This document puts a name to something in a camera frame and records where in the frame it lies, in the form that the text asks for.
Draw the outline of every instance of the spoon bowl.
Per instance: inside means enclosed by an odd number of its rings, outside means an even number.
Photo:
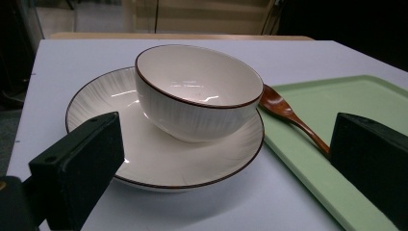
[[[284,119],[304,131],[318,146],[324,157],[330,160],[327,144],[294,113],[289,103],[276,90],[268,85],[264,85],[264,93],[259,105],[273,116]]]

